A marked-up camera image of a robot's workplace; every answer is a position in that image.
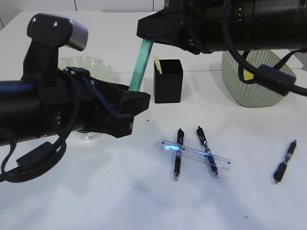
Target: transparent ruler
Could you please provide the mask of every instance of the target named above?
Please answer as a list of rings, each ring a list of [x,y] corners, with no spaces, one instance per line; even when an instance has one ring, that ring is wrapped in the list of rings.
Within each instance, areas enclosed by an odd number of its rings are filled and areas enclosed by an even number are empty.
[[[206,164],[210,164],[208,160],[208,156],[211,156],[211,154],[208,154],[206,152],[202,152],[196,149],[191,149],[189,147],[179,145],[177,143],[173,143],[167,140],[162,140],[160,142],[157,142],[156,148],[165,150],[168,152],[176,153],[178,151],[181,151],[181,155],[184,157],[191,158],[196,161],[201,161]],[[213,159],[215,161],[215,164],[217,167],[230,170],[230,166],[232,165],[232,161],[223,157],[213,156]]]

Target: pen holder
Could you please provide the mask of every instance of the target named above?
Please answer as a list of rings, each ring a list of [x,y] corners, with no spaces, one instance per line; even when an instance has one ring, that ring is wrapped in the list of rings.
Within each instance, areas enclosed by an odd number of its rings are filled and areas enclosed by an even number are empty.
[[[183,81],[183,69],[179,59],[160,60],[162,74],[154,66],[153,92],[154,102],[179,103]]]

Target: ballpoint pen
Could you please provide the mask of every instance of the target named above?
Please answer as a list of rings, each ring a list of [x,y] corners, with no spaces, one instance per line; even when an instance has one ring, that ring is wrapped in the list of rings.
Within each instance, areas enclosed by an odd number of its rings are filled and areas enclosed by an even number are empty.
[[[183,145],[183,138],[184,138],[184,132],[180,128],[177,133],[177,144]],[[181,147],[178,151],[176,151],[175,168],[174,168],[174,178],[176,181],[178,180],[179,177],[180,165],[181,165]]]
[[[276,184],[282,180],[283,174],[286,171],[288,162],[290,161],[290,159],[291,159],[291,157],[292,157],[292,155],[294,153],[295,148],[296,148],[296,140],[294,140],[290,144],[290,147],[289,147],[289,149],[287,151],[287,154],[284,157],[284,161],[279,164],[278,169],[274,173],[274,180],[275,180]]]
[[[201,145],[204,146],[205,152],[208,153],[208,161],[210,163],[211,170],[214,173],[215,177],[219,178],[219,173],[217,171],[217,167],[216,167],[214,158],[212,156],[210,148],[208,147],[208,142],[207,142],[207,139],[205,137],[205,134],[204,134],[202,128],[200,126],[198,126],[198,129],[197,129],[196,132],[197,132],[198,138],[200,139]]]

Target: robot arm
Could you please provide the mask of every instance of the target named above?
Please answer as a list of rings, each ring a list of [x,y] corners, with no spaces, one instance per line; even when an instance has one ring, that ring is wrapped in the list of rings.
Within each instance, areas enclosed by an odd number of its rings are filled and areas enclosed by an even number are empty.
[[[69,18],[37,14],[31,19],[24,74],[21,80],[0,82],[0,145],[11,146],[0,182],[19,183],[46,173],[64,155],[65,140],[74,130],[130,135],[134,116],[148,109],[147,93],[94,79],[82,68],[58,69],[58,49],[67,45],[83,50],[87,34]],[[18,167],[5,171],[17,142],[55,134],[55,143],[43,143],[19,158]]]
[[[163,10],[139,20],[137,35],[196,55],[229,50],[255,83],[283,96],[307,96],[295,77],[266,65],[255,68],[237,51],[306,52],[306,25],[305,0],[166,0]]]

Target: black cylinder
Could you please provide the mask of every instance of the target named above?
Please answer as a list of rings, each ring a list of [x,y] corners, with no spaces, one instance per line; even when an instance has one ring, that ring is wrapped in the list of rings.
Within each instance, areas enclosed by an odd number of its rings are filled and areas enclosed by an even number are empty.
[[[183,6],[205,48],[226,50],[223,0],[183,0]],[[306,0],[233,0],[229,28],[239,50],[307,48]]]
[[[92,106],[84,83],[81,80],[77,82],[81,94],[81,109],[73,130],[83,129],[86,113]],[[17,142],[55,135],[50,118],[60,112],[60,126],[65,127],[73,105],[69,84],[58,78],[58,88],[63,92],[63,96],[57,105],[47,106],[43,104],[34,84],[24,80],[0,81],[0,127],[11,130]],[[0,139],[0,146],[5,144],[8,144],[7,141]]]

